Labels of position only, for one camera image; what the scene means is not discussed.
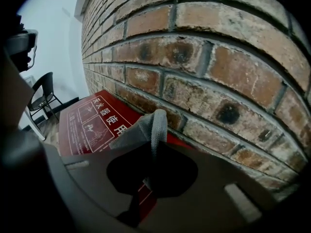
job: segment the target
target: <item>floor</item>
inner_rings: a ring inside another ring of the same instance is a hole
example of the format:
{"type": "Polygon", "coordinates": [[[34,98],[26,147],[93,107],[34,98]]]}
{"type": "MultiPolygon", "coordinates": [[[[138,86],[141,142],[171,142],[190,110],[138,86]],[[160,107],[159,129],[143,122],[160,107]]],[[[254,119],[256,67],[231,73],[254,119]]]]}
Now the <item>floor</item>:
{"type": "Polygon", "coordinates": [[[54,116],[51,116],[48,120],[44,120],[39,123],[38,127],[46,136],[46,139],[43,142],[55,146],[57,148],[57,151],[59,152],[58,125],[59,123],[56,118],[54,116]]]}

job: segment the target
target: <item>gray fabric strap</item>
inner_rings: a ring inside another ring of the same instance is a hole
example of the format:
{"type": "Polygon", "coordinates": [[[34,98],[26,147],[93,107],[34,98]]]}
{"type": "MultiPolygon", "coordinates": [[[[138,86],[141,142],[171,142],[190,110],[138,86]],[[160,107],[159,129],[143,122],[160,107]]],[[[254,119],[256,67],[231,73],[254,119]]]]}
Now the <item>gray fabric strap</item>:
{"type": "Polygon", "coordinates": [[[167,141],[167,118],[165,110],[157,109],[152,114],[146,114],[140,117],[134,125],[122,132],[109,146],[113,150],[135,143],[149,141],[151,141],[153,157],[156,157],[156,149],[159,141],[167,141]]]}

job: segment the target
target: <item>white wall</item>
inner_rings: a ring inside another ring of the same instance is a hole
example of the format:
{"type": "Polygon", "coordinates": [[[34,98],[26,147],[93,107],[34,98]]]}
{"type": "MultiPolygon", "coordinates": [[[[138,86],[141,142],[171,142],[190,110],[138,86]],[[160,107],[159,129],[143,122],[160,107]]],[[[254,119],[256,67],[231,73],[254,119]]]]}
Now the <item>white wall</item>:
{"type": "MultiPolygon", "coordinates": [[[[18,12],[26,29],[38,30],[35,65],[21,76],[33,75],[38,80],[52,71],[54,93],[62,102],[89,95],[81,57],[82,19],[74,17],[76,3],[77,0],[27,0],[18,12]]],[[[52,108],[58,105],[57,101],[51,103],[52,108]]],[[[27,125],[23,115],[19,127],[27,125]]]]}

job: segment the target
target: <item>chair leg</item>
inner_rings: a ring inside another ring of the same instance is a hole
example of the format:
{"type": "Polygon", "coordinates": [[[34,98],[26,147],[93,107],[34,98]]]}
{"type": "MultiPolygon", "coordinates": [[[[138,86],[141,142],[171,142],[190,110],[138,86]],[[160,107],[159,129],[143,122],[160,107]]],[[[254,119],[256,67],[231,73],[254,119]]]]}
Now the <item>chair leg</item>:
{"type": "Polygon", "coordinates": [[[53,96],[56,98],[56,100],[60,103],[60,104],[63,104],[54,94],[53,96]]]}
{"type": "Polygon", "coordinates": [[[42,107],[42,109],[43,109],[43,116],[44,116],[44,118],[46,119],[46,120],[48,120],[49,118],[48,118],[48,114],[47,114],[47,111],[46,111],[46,109],[45,109],[45,106],[43,106],[42,107]]]}
{"type": "Polygon", "coordinates": [[[57,119],[57,121],[59,121],[58,117],[55,115],[55,113],[53,112],[52,108],[50,107],[50,104],[47,103],[48,108],[50,109],[50,111],[53,113],[53,116],[57,119]]]}

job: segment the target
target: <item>mortar line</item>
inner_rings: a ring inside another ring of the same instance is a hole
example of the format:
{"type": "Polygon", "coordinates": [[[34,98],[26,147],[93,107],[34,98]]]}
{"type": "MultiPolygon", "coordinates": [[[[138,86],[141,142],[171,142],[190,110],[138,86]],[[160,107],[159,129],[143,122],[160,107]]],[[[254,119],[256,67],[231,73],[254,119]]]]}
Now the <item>mortar line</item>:
{"type": "Polygon", "coordinates": [[[128,22],[128,19],[125,21],[124,23],[124,28],[123,28],[123,40],[126,39],[126,35],[127,35],[127,22],[128,22]]]}
{"type": "Polygon", "coordinates": [[[281,103],[281,101],[285,95],[285,92],[287,90],[287,86],[283,82],[281,85],[282,85],[282,87],[279,90],[279,92],[278,92],[278,94],[277,94],[276,98],[274,99],[273,104],[271,106],[271,113],[272,114],[275,114],[276,109],[280,105],[280,103],[281,103]]]}
{"type": "Polygon", "coordinates": [[[154,101],[156,101],[156,102],[158,102],[160,104],[164,104],[168,108],[172,108],[172,109],[174,109],[176,111],[182,111],[183,114],[186,117],[193,118],[194,120],[197,120],[197,121],[203,123],[204,125],[207,125],[207,127],[211,128],[212,131],[215,131],[216,133],[221,133],[221,134],[225,135],[226,137],[228,137],[229,139],[233,139],[234,142],[241,143],[245,147],[247,147],[248,149],[258,153],[259,155],[264,156],[264,157],[266,157],[266,158],[268,158],[268,159],[270,159],[270,160],[280,164],[280,166],[282,166],[284,168],[290,169],[294,173],[297,173],[291,167],[289,167],[287,164],[283,163],[282,161],[280,161],[276,157],[272,156],[271,154],[267,153],[266,151],[264,151],[260,147],[256,146],[254,143],[249,142],[248,140],[242,138],[241,136],[235,134],[234,132],[232,132],[232,131],[230,131],[230,130],[228,130],[226,128],[223,128],[222,126],[217,125],[214,122],[209,121],[208,119],[202,118],[201,116],[198,116],[198,115],[193,115],[192,113],[189,113],[188,111],[186,111],[183,108],[177,107],[176,105],[171,104],[170,102],[167,102],[165,100],[161,100],[161,99],[159,99],[158,97],[156,97],[156,96],[154,96],[152,94],[149,94],[149,93],[146,93],[144,91],[139,90],[138,88],[135,88],[135,87],[132,87],[132,86],[129,87],[129,86],[125,85],[124,83],[120,82],[120,81],[111,79],[110,77],[108,77],[108,79],[110,79],[111,81],[119,84],[122,87],[127,88],[128,90],[132,90],[132,91],[138,93],[139,95],[148,97],[149,99],[152,99],[152,100],[154,100],[154,101]]]}
{"type": "Polygon", "coordinates": [[[260,174],[260,175],[263,175],[263,176],[265,176],[265,177],[271,178],[271,179],[276,180],[276,181],[281,181],[281,182],[283,182],[283,183],[287,183],[286,181],[281,180],[281,179],[279,179],[279,178],[277,178],[277,177],[270,176],[270,175],[268,175],[268,174],[266,174],[266,173],[263,173],[263,172],[258,171],[258,170],[256,170],[256,169],[253,169],[253,168],[251,168],[251,167],[244,166],[243,164],[240,164],[240,163],[238,163],[238,162],[235,162],[235,161],[229,159],[228,157],[226,157],[226,156],[224,156],[224,155],[222,155],[222,154],[220,154],[220,153],[218,153],[218,152],[216,152],[216,151],[214,151],[214,150],[212,150],[212,149],[210,149],[210,148],[207,148],[207,147],[203,146],[202,144],[200,144],[200,143],[198,143],[198,142],[195,142],[194,140],[190,139],[189,137],[187,137],[187,136],[185,136],[185,135],[179,133],[178,131],[176,131],[176,130],[170,128],[170,127],[168,128],[168,130],[169,130],[170,133],[172,133],[173,135],[175,135],[175,136],[177,136],[178,138],[182,139],[183,141],[185,141],[185,142],[187,142],[187,143],[190,143],[190,145],[193,145],[195,148],[201,148],[201,149],[205,150],[207,153],[209,153],[209,154],[211,154],[211,155],[214,155],[214,156],[216,156],[216,157],[219,157],[219,158],[221,158],[221,159],[223,159],[223,160],[226,160],[226,161],[228,161],[229,163],[231,163],[231,164],[233,164],[233,165],[235,165],[235,166],[242,167],[243,169],[249,170],[249,171],[254,172],[254,173],[258,173],[258,174],[260,174]]]}
{"type": "Polygon", "coordinates": [[[164,90],[164,72],[160,72],[160,84],[159,84],[159,97],[163,97],[163,90],[164,90]]]}
{"type": "Polygon", "coordinates": [[[169,31],[174,31],[175,29],[176,14],[177,14],[177,0],[174,0],[169,17],[169,31]]]}
{"type": "Polygon", "coordinates": [[[293,35],[292,15],[287,9],[285,9],[285,14],[288,22],[288,36],[291,38],[293,35]]]}
{"type": "Polygon", "coordinates": [[[182,114],[182,121],[181,121],[180,126],[178,127],[178,131],[183,132],[187,122],[188,122],[188,118],[182,114]]]}
{"type": "Polygon", "coordinates": [[[126,78],[126,65],[123,66],[123,75],[124,75],[124,83],[127,83],[127,78],[126,78]]]}
{"type": "Polygon", "coordinates": [[[263,53],[262,51],[256,49],[255,47],[253,47],[247,43],[241,43],[241,42],[238,42],[236,40],[233,40],[232,38],[230,38],[228,36],[220,36],[220,35],[217,35],[214,33],[193,33],[193,32],[189,33],[189,32],[185,32],[185,31],[169,32],[169,33],[156,32],[156,33],[149,33],[147,35],[143,34],[143,35],[134,36],[134,37],[130,37],[130,38],[128,37],[125,41],[117,42],[117,43],[111,44],[109,46],[105,46],[104,48],[99,49],[99,50],[103,50],[103,49],[109,48],[111,46],[119,46],[121,44],[125,44],[128,42],[135,42],[138,40],[157,38],[157,37],[161,37],[161,36],[198,37],[198,38],[208,40],[214,44],[220,44],[220,45],[229,44],[230,46],[233,46],[234,48],[236,48],[238,50],[243,50],[243,51],[248,52],[249,54],[259,58],[261,61],[263,61],[265,64],[267,64],[271,70],[273,70],[276,74],[278,74],[284,80],[285,84],[287,84],[290,88],[293,89],[293,91],[296,93],[299,100],[302,102],[308,116],[311,116],[309,106],[307,105],[306,101],[301,97],[301,94],[304,94],[304,92],[301,91],[302,89],[299,87],[299,85],[297,84],[297,82],[295,81],[294,78],[292,78],[291,76],[286,76],[284,71],[283,72],[281,71],[284,68],[280,65],[280,63],[278,63],[276,60],[274,60],[268,54],[263,53]]]}
{"type": "MultiPolygon", "coordinates": [[[[179,3],[183,3],[183,2],[187,2],[189,0],[179,0],[179,3]]],[[[274,27],[276,27],[279,31],[282,31],[283,33],[287,34],[288,29],[285,28],[284,25],[282,25],[279,21],[277,21],[276,19],[274,19],[272,16],[267,15],[259,10],[257,10],[254,7],[251,7],[249,5],[245,5],[243,3],[237,2],[237,1],[232,1],[232,0],[194,0],[194,1],[210,1],[210,2],[215,2],[215,3],[221,3],[224,5],[229,5],[231,7],[237,8],[237,9],[241,9],[243,11],[246,11],[248,13],[251,13],[257,17],[260,17],[261,19],[267,21],[268,23],[272,24],[274,27]]],[[[143,7],[139,10],[133,11],[132,13],[128,14],[126,17],[129,16],[135,16],[136,14],[142,13],[144,10],[146,9],[150,9],[151,7],[159,7],[160,5],[166,4],[167,2],[169,2],[170,4],[172,4],[172,0],[166,0],[166,1],[161,1],[159,3],[153,3],[150,5],[147,5],[147,7],[143,7]]],[[[296,44],[295,41],[293,41],[293,43],[302,51],[302,53],[305,55],[305,57],[307,58],[309,64],[311,63],[311,59],[309,57],[309,54],[306,54],[305,51],[303,49],[300,48],[300,46],[298,46],[296,44]]]]}
{"type": "Polygon", "coordinates": [[[305,94],[306,101],[308,101],[308,96],[310,93],[311,93],[311,73],[309,75],[309,86],[308,86],[308,89],[307,89],[306,94],[305,94]]]}
{"type": "MultiPolygon", "coordinates": [[[[111,11],[111,13],[107,15],[107,17],[105,18],[105,20],[102,21],[102,22],[100,22],[100,25],[102,25],[102,24],[109,18],[109,16],[113,14],[114,11],[118,10],[121,6],[123,6],[123,4],[127,3],[128,1],[129,1],[129,0],[126,0],[125,2],[119,4],[116,8],[114,8],[114,9],[111,11]]],[[[101,18],[101,16],[102,16],[102,14],[103,14],[112,4],[113,4],[113,2],[112,2],[107,8],[105,8],[105,10],[103,10],[101,13],[99,13],[99,12],[100,12],[100,10],[99,10],[99,11],[96,13],[96,15],[94,16],[94,18],[91,20],[89,26],[90,26],[90,27],[94,27],[95,23],[96,23],[98,20],[100,21],[100,18],[101,18]]]]}
{"type": "Polygon", "coordinates": [[[286,136],[286,138],[293,144],[293,146],[298,148],[298,151],[300,152],[300,154],[303,155],[304,159],[307,159],[303,149],[299,145],[299,141],[297,141],[296,138],[294,138],[290,133],[287,132],[288,129],[285,128],[284,125],[280,124],[278,118],[276,118],[274,115],[270,115],[270,114],[266,113],[257,104],[254,104],[252,101],[248,101],[248,100],[244,99],[241,95],[235,93],[234,91],[229,90],[228,87],[226,87],[226,86],[222,87],[223,85],[218,84],[214,81],[201,80],[201,79],[198,79],[196,77],[189,77],[184,73],[179,73],[179,72],[176,72],[175,70],[170,70],[170,69],[168,70],[167,68],[163,68],[163,67],[161,67],[161,68],[150,67],[150,66],[147,67],[147,66],[140,66],[137,64],[127,64],[127,66],[129,66],[129,67],[140,67],[140,68],[144,68],[144,69],[157,70],[157,71],[159,71],[159,69],[160,69],[160,70],[165,71],[166,75],[167,74],[173,74],[179,78],[194,81],[198,85],[201,85],[203,87],[208,87],[208,88],[211,88],[212,90],[215,90],[217,92],[221,92],[221,93],[228,95],[232,99],[237,100],[238,102],[241,102],[242,104],[245,104],[247,107],[253,109],[254,112],[258,113],[259,115],[264,117],[268,122],[270,122],[274,126],[276,126],[276,128],[278,128],[286,136]]]}
{"type": "Polygon", "coordinates": [[[207,69],[210,65],[211,61],[211,55],[212,55],[212,50],[213,50],[214,45],[210,42],[206,42],[203,47],[202,47],[202,56],[201,56],[201,61],[199,64],[199,68],[197,70],[196,76],[198,78],[204,78],[204,75],[207,72],[207,69]]]}
{"type": "Polygon", "coordinates": [[[243,149],[243,148],[244,148],[244,146],[243,146],[243,145],[240,145],[240,144],[234,146],[233,149],[231,149],[231,150],[229,151],[229,152],[231,152],[231,153],[230,153],[230,155],[228,156],[228,158],[229,158],[229,157],[232,157],[234,154],[236,154],[239,150],[241,150],[241,149],[243,149]]]}

